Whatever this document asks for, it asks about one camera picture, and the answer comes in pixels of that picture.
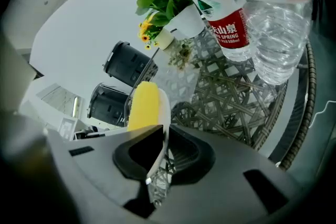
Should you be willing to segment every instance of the yellow sponge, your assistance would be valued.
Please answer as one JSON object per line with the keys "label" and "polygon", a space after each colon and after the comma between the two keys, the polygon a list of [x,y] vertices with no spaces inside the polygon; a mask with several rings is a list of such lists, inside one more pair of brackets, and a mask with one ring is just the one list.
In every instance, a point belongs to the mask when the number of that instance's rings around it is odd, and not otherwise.
{"label": "yellow sponge", "polygon": [[135,90],[128,131],[133,131],[159,122],[159,89],[154,82],[143,81]]}

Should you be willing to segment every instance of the white flower pot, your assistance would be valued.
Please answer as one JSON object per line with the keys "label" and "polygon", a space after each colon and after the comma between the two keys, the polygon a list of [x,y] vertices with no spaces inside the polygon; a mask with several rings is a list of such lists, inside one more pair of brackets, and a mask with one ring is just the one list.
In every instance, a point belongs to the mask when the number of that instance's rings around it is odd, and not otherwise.
{"label": "white flower pot", "polygon": [[161,32],[154,38],[154,41],[159,43],[159,48],[164,50],[174,40],[174,36],[165,28],[162,28]]}
{"label": "white flower pot", "polygon": [[172,20],[172,25],[188,38],[197,36],[205,27],[204,22],[194,4],[188,6],[177,14]]}

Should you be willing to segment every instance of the black cylinder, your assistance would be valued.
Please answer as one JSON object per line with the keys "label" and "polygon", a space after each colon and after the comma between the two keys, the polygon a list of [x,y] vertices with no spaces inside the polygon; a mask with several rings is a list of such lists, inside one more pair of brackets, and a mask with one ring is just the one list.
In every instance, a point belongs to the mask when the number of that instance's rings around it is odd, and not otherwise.
{"label": "black cylinder", "polygon": [[127,97],[128,95],[120,91],[98,85],[91,97],[88,118],[124,126],[124,104]]}
{"label": "black cylinder", "polygon": [[133,87],[150,58],[130,46],[128,42],[118,42],[104,65],[110,76]]}

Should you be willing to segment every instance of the red label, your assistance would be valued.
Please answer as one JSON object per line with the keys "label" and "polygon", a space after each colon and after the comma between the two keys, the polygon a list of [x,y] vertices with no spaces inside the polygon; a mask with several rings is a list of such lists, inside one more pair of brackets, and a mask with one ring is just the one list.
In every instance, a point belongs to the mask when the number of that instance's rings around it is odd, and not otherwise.
{"label": "red label", "polygon": [[209,24],[222,47],[237,49],[249,44],[242,8],[223,19],[209,21]]}

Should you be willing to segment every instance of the dark opening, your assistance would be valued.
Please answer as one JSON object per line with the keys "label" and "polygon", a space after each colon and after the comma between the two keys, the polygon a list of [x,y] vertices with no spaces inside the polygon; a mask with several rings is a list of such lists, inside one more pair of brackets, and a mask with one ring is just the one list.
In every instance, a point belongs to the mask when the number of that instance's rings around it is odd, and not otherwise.
{"label": "dark opening", "polygon": [[288,202],[288,199],[259,170],[244,172],[244,176],[269,214]]}
{"label": "dark opening", "polygon": [[77,156],[77,155],[81,155],[90,151],[93,151],[94,149],[90,146],[85,146],[85,147],[80,147],[77,148],[75,150],[70,150],[69,153],[72,157]]}
{"label": "dark opening", "polygon": [[150,202],[147,185],[142,182],[136,199],[129,200],[124,204],[124,208],[142,218],[148,218],[155,210],[155,206]]}
{"label": "dark opening", "polygon": [[137,142],[129,149],[129,155],[148,172],[162,148],[163,133],[154,133]]}

